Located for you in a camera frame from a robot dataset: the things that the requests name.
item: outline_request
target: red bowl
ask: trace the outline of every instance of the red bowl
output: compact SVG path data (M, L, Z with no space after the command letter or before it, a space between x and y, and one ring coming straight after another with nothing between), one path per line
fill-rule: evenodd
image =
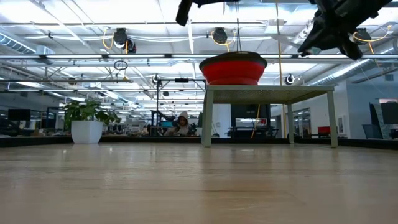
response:
M255 52L228 52L199 65L209 85L258 85L266 67L267 61Z

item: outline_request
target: desk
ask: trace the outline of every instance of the desk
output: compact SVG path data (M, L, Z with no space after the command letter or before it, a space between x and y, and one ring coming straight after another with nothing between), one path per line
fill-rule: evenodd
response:
M284 104L287 105L289 143L294 144L292 104L323 94L328 95L331 147L337 147L337 129L333 86L248 86L208 85L203 108L203 132L201 143L211 147L211 122L213 104Z

